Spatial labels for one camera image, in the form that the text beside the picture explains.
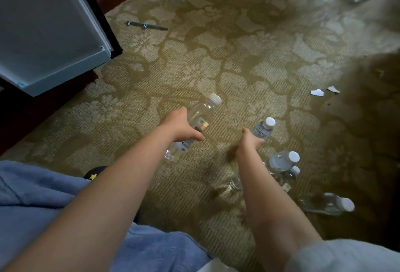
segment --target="white paper scrap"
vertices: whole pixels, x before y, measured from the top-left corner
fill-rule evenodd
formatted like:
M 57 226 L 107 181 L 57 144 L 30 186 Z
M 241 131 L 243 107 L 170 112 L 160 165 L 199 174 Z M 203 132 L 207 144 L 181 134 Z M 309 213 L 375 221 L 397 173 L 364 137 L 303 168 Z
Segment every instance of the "white paper scrap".
M 315 96 L 324 96 L 324 92 L 321 89 L 312 90 L 310 94 Z
M 329 91 L 334 92 L 334 93 L 340 93 L 340 91 L 338 89 L 336 89 L 335 87 L 329 87 L 328 88 Z

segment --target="floor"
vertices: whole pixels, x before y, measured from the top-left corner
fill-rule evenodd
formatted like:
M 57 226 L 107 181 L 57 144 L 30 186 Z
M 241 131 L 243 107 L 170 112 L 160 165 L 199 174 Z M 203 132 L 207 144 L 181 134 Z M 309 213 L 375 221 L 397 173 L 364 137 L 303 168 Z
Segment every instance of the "floor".
M 300 154 L 293 197 L 332 192 L 356 205 L 309 215 L 321 235 L 382 244 L 398 175 L 399 18 L 398 0 L 128 0 L 107 14 L 124 54 L 1 158 L 82 176 L 166 112 L 215 92 L 223 103 L 206 140 L 160 166 L 142 223 L 185 231 L 226 264 L 261 271 L 243 196 L 227 183 L 240 129 L 272 116 L 260 154 Z M 325 95 L 310 95 L 316 88 Z

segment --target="sleeve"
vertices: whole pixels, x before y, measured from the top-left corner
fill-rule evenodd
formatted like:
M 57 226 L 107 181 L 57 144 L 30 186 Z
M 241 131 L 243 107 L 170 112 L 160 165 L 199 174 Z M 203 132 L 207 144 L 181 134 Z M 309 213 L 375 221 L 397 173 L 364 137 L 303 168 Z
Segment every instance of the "sleeve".
M 400 254 L 356 240 L 329 240 L 302 248 L 287 262 L 284 272 L 398 271 Z

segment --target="hand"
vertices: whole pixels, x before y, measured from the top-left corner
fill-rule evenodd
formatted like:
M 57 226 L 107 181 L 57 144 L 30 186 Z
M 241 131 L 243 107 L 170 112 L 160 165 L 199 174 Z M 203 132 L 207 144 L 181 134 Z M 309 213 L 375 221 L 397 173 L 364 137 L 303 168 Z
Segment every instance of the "hand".
M 188 110 L 185 107 L 169 112 L 160 121 L 159 126 L 164 126 L 172 133 L 175 142 L 194 139 L 201 142 L 203 134 L 193 129 L 188 124 Z
M 250 130 L 247 128 L 242 129 L 242 132 L 243 135 L 239 141 L 238 151 L 249 148 L 257 150 L 264 142 L 262 138 L 255 137 L 253 133 L 250 132 Z

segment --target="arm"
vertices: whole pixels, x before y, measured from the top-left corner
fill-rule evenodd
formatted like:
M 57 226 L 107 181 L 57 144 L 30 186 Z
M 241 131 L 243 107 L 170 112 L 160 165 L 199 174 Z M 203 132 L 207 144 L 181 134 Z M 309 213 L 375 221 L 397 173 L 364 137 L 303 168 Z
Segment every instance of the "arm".
M 186 108 L 105 169 L 4 272 L 109 271 L 158 163 L 173 141 L 203 135 L 187 122 Z
M 265 270 L 283 271 L 292 254 L 322 239 L 264 166 L 263 141 L 243 129 L 236 159 L 259 259 Z

